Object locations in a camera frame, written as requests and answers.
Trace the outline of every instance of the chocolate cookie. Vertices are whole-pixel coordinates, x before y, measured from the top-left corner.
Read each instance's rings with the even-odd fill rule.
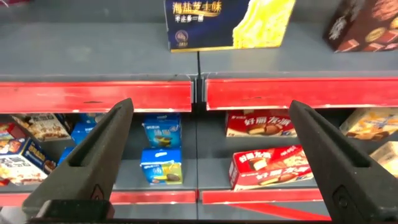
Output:
[[[167,174],[167,181],[180,181],[180,177],[175,174]]]

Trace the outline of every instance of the brown snack box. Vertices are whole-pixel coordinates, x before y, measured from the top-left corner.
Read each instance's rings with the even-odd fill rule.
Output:
[[[342,0],[323,38],[335,52],[398,49],[398,1]]]
[[[73,123],[65,114],[14,114],[12,118],[39,141],[71,139]]]
[[[398,130],[398,108],[358,108],[340,126],[348,137],[381,140]]]
[[[398,141],[389,141],[371,154],[388,172],[398,177]]]

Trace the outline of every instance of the brand logo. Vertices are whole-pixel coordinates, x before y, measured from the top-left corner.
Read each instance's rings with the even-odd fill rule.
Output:
[[[179,47],[186,47],[188,45],[188,33],[185,30],[179,30],[175,33],[175,40]]]

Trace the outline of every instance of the gray metal shelf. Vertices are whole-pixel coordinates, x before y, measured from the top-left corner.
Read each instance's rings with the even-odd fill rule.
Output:
[[[130,16],[127,8],[137,6],[141,14],[156,10]],[[162,8],[162,1],[123,0],[2,7],[0,81],[188,80],[198,73],[197,54],[169,52]]]
[[[279,48],[200,52],[200,70],[209,78],[398,76],[398,51],[334,54],[324,26],[292,21]]]

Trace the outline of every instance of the red snack box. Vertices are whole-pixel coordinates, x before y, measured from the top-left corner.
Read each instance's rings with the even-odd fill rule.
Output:
[[[287,110],[255,110],[227,112],[226,136],[296,137]]]
[[[248,190],[313,177],[302,146],[234,153],[229,167],[233,190]]]
[[[25,133],[15,124],[0,124],[0,140],[19,139],[25,137]]]
[[[335,52],[398,49],[398,0],[342,0],[323,38]]]

